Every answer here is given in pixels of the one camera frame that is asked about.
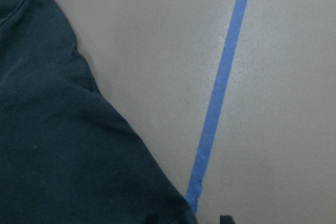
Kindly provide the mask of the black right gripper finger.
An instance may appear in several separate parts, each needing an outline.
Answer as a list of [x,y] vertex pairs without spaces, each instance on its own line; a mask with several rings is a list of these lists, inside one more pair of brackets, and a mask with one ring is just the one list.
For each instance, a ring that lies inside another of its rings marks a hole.
[[220,224],[233,224],[233,218],[230,215],[221,215],[219,219]]

